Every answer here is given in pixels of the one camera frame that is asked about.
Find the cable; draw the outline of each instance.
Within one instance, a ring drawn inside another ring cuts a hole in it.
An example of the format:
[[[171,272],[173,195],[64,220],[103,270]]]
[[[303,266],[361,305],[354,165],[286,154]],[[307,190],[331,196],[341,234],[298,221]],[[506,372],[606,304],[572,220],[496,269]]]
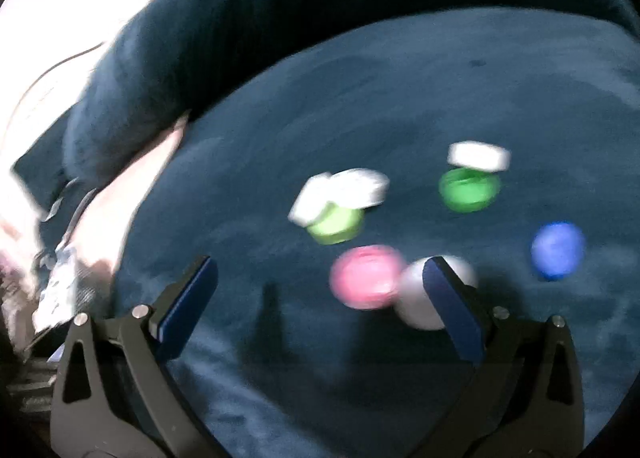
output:
[[[15,106],[14,110],[11,112],[11,114],[9,115],[9,119],[6,123],[6,128],[4,129],[4,131],[2,132],[2,140],[0,140],[0,156],[2,155],[2,151],[4,150],[4,143],[6,141],[6,135],[7,132],[9,131],[9,128],[11,127],[11,124],[14,120],[15,114],[17,113],[18,109],[20,108],[20,105],[22,104],[22,102],[24,101],[24,98],[27,97],[27,95],[29,94],[29,92],[31,90],[33,90],[33,87],[37,85],[37,83],[39,83],[43,77],[45,77],[49,72],[51,72],[52,70],[56,69],[57,67],[61,66],[62,64],[67,63],[68,61],[74,60],[76,58],[79,58],[80,56],[84,56],[85,54],[88,54],[94,50],[97,50],[98,48],[100,48],[102,45],[104,45],[105,42],[100,42],[99,44],[91,47],[91,48],[87,48],[86,50],[83,50],[82,52],[79,52],[77,54],[74,54],[72,56],[69,56],[68,58],[65,58],[62,61],[58,61],[55,65],[47,68],[42,74],[40,74],[38,76],[38,78],[29,85],[29,87],[27,88],[27,90],[25,90],[22,95],[20,96],[20,100],[18,101],[18,104]]]

